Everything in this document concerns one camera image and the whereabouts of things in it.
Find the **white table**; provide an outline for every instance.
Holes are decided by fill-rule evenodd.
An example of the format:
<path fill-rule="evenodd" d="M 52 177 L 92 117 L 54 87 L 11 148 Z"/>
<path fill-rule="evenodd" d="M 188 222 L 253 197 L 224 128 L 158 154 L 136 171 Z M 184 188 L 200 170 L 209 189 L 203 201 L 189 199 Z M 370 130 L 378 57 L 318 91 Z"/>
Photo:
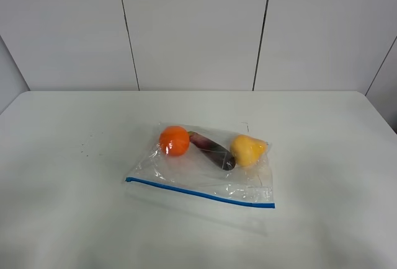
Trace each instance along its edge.
<path fill-rule="evenodd" d="M 122 183 L 159 121 L 248 124 L 276 209 Z M 0 268 L 396 268 L 396 179 L 356 92 L 27 92 L 0 115 Z"/>

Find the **plastic bag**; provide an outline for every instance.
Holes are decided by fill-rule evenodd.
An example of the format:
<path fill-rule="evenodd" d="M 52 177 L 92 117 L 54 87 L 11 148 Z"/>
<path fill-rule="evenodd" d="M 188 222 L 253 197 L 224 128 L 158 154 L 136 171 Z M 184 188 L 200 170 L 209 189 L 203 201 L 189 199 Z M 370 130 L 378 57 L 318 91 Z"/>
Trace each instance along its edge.
<path fill-rule="evenodd" d="M 189 137 L 186 145 L 185 135 L 181 133 L 182 145 L 174 142 L 164 148 L 159 143 L 159 136 L 169 125 L 160 124 L 149 151 L 130 172 L 126 182 L 140 182 L 236 205 L 275 208 L 272 172 L 267 160 L 269 143 L 266 143 L 267 149 L 253 165 L 242 167 L 236 164 L 233 169 L 228 169 L 232 167 L 230 163 L 227 165 L 232 157 L 229 148 L 238 133 L 180 126 L 189 131 L 190 141 L 195 137 L 204 137 L 202 140 L 209 139 L 219 146 L 211 147 L 205 143 L 207 147 L 199 149 L 189 142 Z"/>

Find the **purple eggplant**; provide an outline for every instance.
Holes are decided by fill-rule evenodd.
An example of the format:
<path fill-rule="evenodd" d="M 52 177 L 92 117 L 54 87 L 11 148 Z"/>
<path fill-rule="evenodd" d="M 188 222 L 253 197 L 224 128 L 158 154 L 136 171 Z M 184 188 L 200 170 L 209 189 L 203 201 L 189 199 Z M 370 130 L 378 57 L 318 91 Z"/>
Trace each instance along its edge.
<path fill-rule="evenodd" d="M 189 132 L 190 142 L 200 149 L 219 168 L 230 171 L 236 166 L 236 160 L 229 150 L 218 143 L 194 132 Z"/>

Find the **orange fruit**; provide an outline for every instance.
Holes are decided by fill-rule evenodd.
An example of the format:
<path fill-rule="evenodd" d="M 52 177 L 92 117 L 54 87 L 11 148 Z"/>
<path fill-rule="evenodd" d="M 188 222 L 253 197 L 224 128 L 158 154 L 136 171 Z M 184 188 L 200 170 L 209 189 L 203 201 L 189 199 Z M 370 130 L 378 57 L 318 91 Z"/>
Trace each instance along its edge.
<path fill-rule="evenodd" d="M 189 134 L 181 126 L 169 126 L 160 135 L 159 144 L 163 153 L 181 156 L 189 148 Z"/>

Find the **toy fruit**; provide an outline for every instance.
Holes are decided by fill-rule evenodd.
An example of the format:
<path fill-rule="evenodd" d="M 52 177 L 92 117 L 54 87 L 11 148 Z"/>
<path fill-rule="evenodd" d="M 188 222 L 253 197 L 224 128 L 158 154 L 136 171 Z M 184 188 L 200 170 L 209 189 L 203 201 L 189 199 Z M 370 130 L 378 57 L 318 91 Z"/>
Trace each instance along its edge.
<path fill-rule="evenodd" d="M 255 164 L 266 149 L 266 142 L 243 134 L 235 137 L 230 145 L 230 152 L 237 164 L 243 167 Z"/>
<path fill-rule="evenodd" d="M 234 169 L 236 161 L 229 150 L 194 131 L 190 131 L 189 136 L 190 142 L 199 148 L 219 168 L 226 171 Z"/>
<path fill-rule="evenodd" d="M 189 148 L 189 134 L 181 126 L 169 126 L 161 133 L 159 145 L 163 153 L 181 156 Z"/>

